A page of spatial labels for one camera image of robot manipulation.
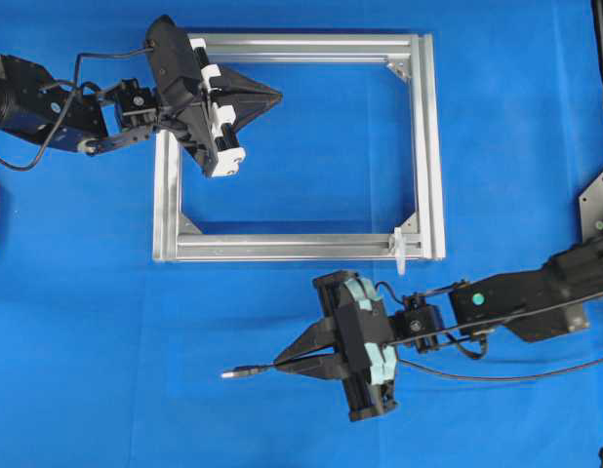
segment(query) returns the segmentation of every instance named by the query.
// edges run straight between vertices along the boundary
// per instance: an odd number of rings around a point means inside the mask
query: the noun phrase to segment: black cable
[[[427,368],[425,366],[421,366],[420,364],[412,363],[404,359],[399,359],[398,361],[409,368],[416,369],[417,371],[422,371],[431,375],[436,375],[438,377],[449,378],[451,380],[461,380],[465,382],[525,382],[530,380],[539,380],[541,378],[554,377],[556,375],[563,375],[576,371],[583,371],[585,369],[597,366],[599,364],[603,364],[603,358],[600,358],[594,361],[579,364],[578,366],[572,366],[571,368],[552,370],[551,372],[536,373],[533,375],[520,375],[514,377],[480,377],[474,375],[456,375],[454,373],[446,373],[440,370]]]
[[[456,331],[459,331],[462,329],[469,329],[472,327],[479,327],[482,325],[490,325],[490,324],[504,325],[508,322],[511,322],[512,320],[520,319],[522,317],[531,317],[533,315],[543,314],[544,312],[548,312],[549,310],[557,309],[560,307],[568,307],[569,305],[575,305],[575,304],[579,304],[582,302],[587,302],[589,300],[593,300],[593,299],[596,299],[596,298],[602,297],[602,296],[603,296],[603,292],[596,292],[594,294],[590,294],[590,295],[587,295],[587,296],[579,298],[579,299],[573,299],[573,300],[568,300],[566,302],[561,302],[559,304],[549,305],[547,307],[543,307],[542,309],[529,310],[529,311],[525,311],[525,312],[519,312],[521,309],[518,309],[518,311],[516,311],[515,313],[513,313],[509,316],[498,317],[496,319],[478,320],[475,322],[470,322],[468,324],[455,325],[453,327],[448,327],[446,329],[442,329],[442,330],[438,330],[438,331],[431,331],[430,333],[420,334],[420,335],[414,336],[412,338],[397,339],[395,341],[388,342],[386,344],[386,346],[395,345],[395,344],[406,344],[406,343],[415,341],[417,339],[429,338],[432,336],[436,336],[437,334],[444,334],[447,332],[456,332]]]
[[[388,293],[392,297],[392,300],[394,300],[398,304],[401,304],[401,305],[403,305],[405,307],[406,304],[404,304],[403,300],[399,300],[397,298],[397,295],[395,294],[394,289],[392,288],[392,286],[389,283],[387,283],[386,281],[379,281],[379,282],[376,283],[376,289],[379,288],[380,286],[384,286],[386,288],[386,290],[388,291]]]
[[[455,345],[460,350],[460,352],[464,354],[468,359],[478,361],[484,358],[486,354],[488,354],[488,339],[486,338],[486,336],[482,336],[482,338],[479,340],[480,351],[479,353],[476,353],[462,346],[462,343],[458,339],[456,339],[452,334],[445,333],[445,335],[449,339],[450,343]]]
[[[32,168],[37,166],[39,161],[41,161],[41,157],[44,155],[46,148],[48,148],[48,145],[50,144],[53,137],[55,136],[55,133],[59,129],[60,125],[63,123],[63,120],[65,120],[65,116],[67,115],[67,112],[69,111],[69,107],[71,106],[71,103],[73,103],[73,101],[74,101],[74,97],[77,94],[82,93],[83,87],[92,88],[93,86],[95,86],[95,85],[93,85],[93,83],[90,83],[90,82],[85,83],[81,87],[78,86],[78,75],[80,74],[80,64],[83,59],[128,59],[130,57],[138,56],[140,54],[145,54],[145,53],[151,52],[151,51],[153,51],[153,49],[151,47],[148,47],[148,48],[143,48],[143,49],[137,49],[135,51],[131,51],[126,54],[93,54],[93,53],[89,53],[89,52],[84,52],[84,53],[78,54],[78,56],[76,56],[76,64],[74,65],[74,79],[72,81],[56,80],[51,85],[44,86],[40,89],[41,91],[47,91],[47,90],[55,88],[59,85],[65,85],[65,86],[71,87],[71,91],[69,92],[69,95],[67,96],[67,99],[65,100],[65,104],[63,105],[62,110],[60,111],[59,117],[57,118],[57,122],[52,127],[52,129],[50,130],[48,135],[46,136],[46,139],[44,140],[42,145],[39,147],[39,150],[37,151],[37,154],[35,155],[34,159],[25,166],[17,166],[17,165],[11,164],[11,163],[5,161],[4,159],[0,158],[0,164],[2,164],[6,168],[11,169],[12,171],[25,172],[25,171],[30,171]]]

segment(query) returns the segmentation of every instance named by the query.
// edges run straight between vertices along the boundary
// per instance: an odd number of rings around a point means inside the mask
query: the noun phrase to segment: metal bracket
[[[416,211],[386,234],[203,234],[181,211],[181,147],[167,131],[156,137],[153,257],[159,261],[298,259],[442,259],[445,220],[431,35],[189,34],[206,41],[213,62],[384,64],[408,85]]]
[[[584,241],[603,230],[603,172],[579,197]]]

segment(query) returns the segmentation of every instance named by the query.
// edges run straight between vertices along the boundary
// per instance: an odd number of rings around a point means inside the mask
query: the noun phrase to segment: blue surface
[[[587,1],[0,3],[0,53],[58,77],[78,52],[139,46],[162,13],[203,27],[432,32],[449,257],[412,264],[405,279],[390,263],[347,265],[404,293],[539,266],[579,238],[576,197],[603,168]],[[325,219],[327,232],[382,231],[411,206],[396,79],[319,69],[289,82],[277,67],[244,67],[285,100],[240,135],[239,177],[187,168],[192,215],[221,231]],[[84,76],[151,84],[143,58],[88,62]],[[33,151],[0,135],[4,157]],[[152,155],[151,143],[97,159],[50,151],[29,174],[0,168],[0,468],[597,465],[603,368],[521,385],[402,370],[399,410],[356,424],[336,382],[220,381],[315,321],[310,280],[343,265],[153,264]],[[535,345],[499,330],[483,363],[453,350],[405,355],[461,373],[552,370],[603,355],[603,300],[590,319],[590,332]]]

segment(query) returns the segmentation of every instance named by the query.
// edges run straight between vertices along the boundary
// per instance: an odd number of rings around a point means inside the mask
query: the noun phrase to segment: white clip
[[[401,227],[395,227],[392,239],[392,250],[397,262],[397,273],[399,273],[399,276],[404,276],[406,274],[406,239],[405,235],[401,233]]]

